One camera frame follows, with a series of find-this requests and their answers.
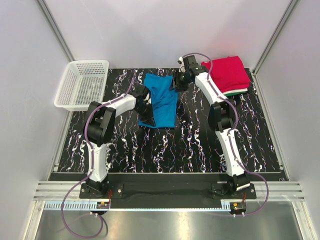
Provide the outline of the blue t shirt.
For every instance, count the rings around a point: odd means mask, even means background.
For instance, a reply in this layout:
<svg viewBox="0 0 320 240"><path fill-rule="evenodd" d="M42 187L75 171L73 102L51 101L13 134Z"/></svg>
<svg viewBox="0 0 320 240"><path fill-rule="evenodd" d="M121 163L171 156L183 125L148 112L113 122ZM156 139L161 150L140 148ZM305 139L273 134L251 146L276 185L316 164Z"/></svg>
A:
<svg viewBox="0 0 320 240"><path fill-rule="evenodd" d="M158 76L147 73L143 84L151 92L151 103L155 126L141 121L139 126L148 128L174 128L176 125L177 103L179 94L170 90L173 76Z"/></svg>

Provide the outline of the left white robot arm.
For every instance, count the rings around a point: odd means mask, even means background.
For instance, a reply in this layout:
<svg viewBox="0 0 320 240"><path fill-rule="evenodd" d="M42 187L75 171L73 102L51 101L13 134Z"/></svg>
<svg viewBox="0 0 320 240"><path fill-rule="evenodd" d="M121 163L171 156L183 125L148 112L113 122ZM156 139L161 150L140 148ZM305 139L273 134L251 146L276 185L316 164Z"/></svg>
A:
<svg viewBox="0 0 320 240"><path fill-rule="evenodd" d="M106 102L93 101L86 112L83 134L89 151L87 177L81 191L97 198L107 196L108 190L106 151L114 133L116 117L127 111L136 111L139 121L148 126L156 125L151 91L137 85L134 91L124 93Z"/></svg>

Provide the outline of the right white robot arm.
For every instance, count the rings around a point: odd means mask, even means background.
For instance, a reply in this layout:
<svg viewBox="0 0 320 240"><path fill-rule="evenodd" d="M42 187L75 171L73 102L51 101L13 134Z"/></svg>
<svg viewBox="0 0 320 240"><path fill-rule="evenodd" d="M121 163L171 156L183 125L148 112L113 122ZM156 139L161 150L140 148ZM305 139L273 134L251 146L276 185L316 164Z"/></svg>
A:
<svg viewBox="0 0 320 240"><path fill-rule="evenodd" d="M235 140L235 130L239 121L236 106L212 80L213 63L210 64L210 68L206 68L198 64L196 57L191 53L181 56L177 62L180 67L173 74L170 88L176 92L185 92L193 83L202 91L210 105L208 125L215 132L223 151L227 181L221 189L211 192L219 197L228 195L235 199L243 198L251 183L241 164Z"/></svg>

